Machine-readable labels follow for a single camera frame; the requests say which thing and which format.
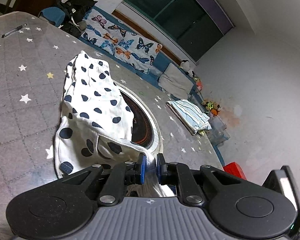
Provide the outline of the white navy polka dot garment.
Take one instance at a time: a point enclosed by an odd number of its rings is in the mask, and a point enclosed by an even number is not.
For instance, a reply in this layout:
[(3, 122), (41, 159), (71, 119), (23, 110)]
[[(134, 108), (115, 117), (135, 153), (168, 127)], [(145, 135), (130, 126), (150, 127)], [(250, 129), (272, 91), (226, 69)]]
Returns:
[(134, 114), (111, 78), (107, 61), (78, 53), (67, 65), (61, 101), (61, 122), (54, 142), (58, 178), (94, 164), (137, 161), (146, 156), (142, 185), (129, 186), (141, 197), (173, 197), (167, 185), (160, 185), (155, 157), (132, 141)]

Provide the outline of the striped folded clothes stack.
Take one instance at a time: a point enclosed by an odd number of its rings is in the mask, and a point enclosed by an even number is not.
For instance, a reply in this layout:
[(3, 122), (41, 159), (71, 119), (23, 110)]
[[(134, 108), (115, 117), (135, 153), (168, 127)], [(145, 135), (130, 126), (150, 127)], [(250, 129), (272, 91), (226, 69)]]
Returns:
[(167, 101), (166, 104), (192, 135), (196, 135), (203, 130), (209, 131), (212, 129), (209, 123), (210, 117), (192, 102), (180, 99)]

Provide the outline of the round table heater insert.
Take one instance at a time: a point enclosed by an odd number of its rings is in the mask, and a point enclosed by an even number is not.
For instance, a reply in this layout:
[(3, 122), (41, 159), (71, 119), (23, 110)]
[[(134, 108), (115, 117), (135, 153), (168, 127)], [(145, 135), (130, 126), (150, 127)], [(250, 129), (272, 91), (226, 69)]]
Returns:
[(163, 153), (163, 139), (159, 124), (146, 103), (132, 90), (114, 81), (126, 104), (134, 114), (132, 142), (151, 152), (152, 155)]

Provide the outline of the red box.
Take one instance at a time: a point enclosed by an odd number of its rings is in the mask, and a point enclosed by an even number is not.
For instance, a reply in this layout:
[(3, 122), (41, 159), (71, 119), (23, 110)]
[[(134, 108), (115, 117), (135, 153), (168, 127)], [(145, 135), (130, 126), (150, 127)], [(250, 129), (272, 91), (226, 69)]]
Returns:
[(246, 180), (246, 176), (242, 168), (236, 162), (229, 163), (223, 167), (223, 170), (237, 178)]

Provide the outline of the clear plastic storage box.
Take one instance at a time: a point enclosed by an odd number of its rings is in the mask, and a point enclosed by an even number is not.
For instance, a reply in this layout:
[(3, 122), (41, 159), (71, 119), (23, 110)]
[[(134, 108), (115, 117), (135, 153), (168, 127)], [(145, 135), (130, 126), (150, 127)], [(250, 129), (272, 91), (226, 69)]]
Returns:
[(213, 146), (222, 144), (230, 139), (227, 132), (227, 125), (221, 120), (219, 116), (212, 116), (209, 119), (211, 129), (206, 132), (206, 135)]

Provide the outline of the plush toys pile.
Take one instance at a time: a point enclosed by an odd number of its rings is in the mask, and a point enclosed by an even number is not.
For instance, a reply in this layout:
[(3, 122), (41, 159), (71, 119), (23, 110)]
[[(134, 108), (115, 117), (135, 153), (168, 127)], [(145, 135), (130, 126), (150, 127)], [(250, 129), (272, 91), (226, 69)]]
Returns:
[(206, 111), (208, 111), (213, 116), (217, 116), (219, 114), (219, 112), (221, 111), (221, 109), (222, 109), (220, 104), (218, 104), (217, 102), (214, 102), (214, 101), (204, 100), (202, 102), (202, 106), (204, 107), (204, 109)]

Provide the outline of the grey cushion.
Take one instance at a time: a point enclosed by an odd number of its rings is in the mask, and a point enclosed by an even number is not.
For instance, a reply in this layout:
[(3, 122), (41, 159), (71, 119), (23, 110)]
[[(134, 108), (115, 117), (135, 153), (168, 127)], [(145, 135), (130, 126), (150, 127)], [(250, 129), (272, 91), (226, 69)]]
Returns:
[(173, 63), (159, 77), (158, 85), (178, 99), (187, 99), (193, 82)]

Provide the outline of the white black plush toy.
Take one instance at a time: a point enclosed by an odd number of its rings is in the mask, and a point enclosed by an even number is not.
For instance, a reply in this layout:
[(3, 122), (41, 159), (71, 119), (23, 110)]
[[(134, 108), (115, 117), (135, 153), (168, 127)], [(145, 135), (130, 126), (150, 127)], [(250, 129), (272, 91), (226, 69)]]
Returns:
[(190, 66), (189, 60), (182, 60), (179, 65), (179, 68), (181, 68), (185, 72), (186, 75), (188, 75), (194, 79), (197, 78), (196, 74), (194, 73), (193, 69)]

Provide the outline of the butterfly print pillow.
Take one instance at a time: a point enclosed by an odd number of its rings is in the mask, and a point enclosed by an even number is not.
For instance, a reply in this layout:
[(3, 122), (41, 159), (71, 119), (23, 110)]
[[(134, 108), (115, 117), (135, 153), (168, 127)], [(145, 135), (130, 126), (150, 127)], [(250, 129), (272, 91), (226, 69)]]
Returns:
[(140, 72), (157, 72), (153, 64), (161, 51), (161, 44), (106, 19), (96, 9), (87, 12), (84, 20), (87, 24), (81, 35), (84, 40)]

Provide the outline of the grey star tablecloth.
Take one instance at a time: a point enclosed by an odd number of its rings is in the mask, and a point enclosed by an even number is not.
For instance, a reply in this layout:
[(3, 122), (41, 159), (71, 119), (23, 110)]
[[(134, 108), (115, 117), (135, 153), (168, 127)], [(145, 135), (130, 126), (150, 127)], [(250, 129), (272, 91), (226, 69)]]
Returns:
[[(1, 37), (25, 23), (25, 28)], [(169, 109), (167, 94), (36, 16), (6, 14), (0, 16), (0, 239), (12, 237), (5, 215), (10, 200), (58, 178), (53, 146), (66, 67), (81, 51), (107, 61), (111, 78), (146, 103), (159, 124), (167, 161), (191, 169), (222, 166), (208, 138), (191, 135)]]

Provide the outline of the dark green window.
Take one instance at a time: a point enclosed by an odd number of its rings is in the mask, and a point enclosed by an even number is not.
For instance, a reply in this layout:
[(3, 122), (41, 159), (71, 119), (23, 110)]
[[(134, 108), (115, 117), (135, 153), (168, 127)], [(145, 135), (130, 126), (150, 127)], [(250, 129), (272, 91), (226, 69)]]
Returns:
[(233, 24), (216, 0), (124, 0), (171, 38), (194, 62)]

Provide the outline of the black bag on sofa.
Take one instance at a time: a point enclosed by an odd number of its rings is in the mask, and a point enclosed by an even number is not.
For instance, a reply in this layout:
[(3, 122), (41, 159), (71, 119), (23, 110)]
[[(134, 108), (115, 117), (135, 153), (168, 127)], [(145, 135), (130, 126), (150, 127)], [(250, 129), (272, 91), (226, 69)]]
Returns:
[(65, 13), (61, 29), (74, 37), (80, 37), (87, 27), (84, 17), (96, 3), (95, 0), (57, 1), (57, 7)]

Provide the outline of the black pen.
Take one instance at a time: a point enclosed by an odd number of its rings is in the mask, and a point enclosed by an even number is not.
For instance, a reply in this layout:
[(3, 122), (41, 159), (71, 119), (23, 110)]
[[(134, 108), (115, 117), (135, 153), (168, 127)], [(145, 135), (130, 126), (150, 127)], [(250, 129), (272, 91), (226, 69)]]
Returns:
[(25, 28), (26, 26), (27, 26), (26, 23), (25, 23), (25, 24), (22, 24), (22, 25), (20, 25), (20, 26), (17, 26), (17, 27), (15, 27), (14, 29), (12, 29), (12, 30), (10, 30), (10, 31), (8, 31), (8, 32), (6, 32), (6, 33), (4, 33), (4, 34), (2, 34), (1, 37), (2, 37), (2, 38), (5, 38), (5, 37), (7, 37), (7, 36), (9, 36), (9, 35), (11, 35), (11, 34), (17, 32), (17, 31), (19, 31), (19, 30)]

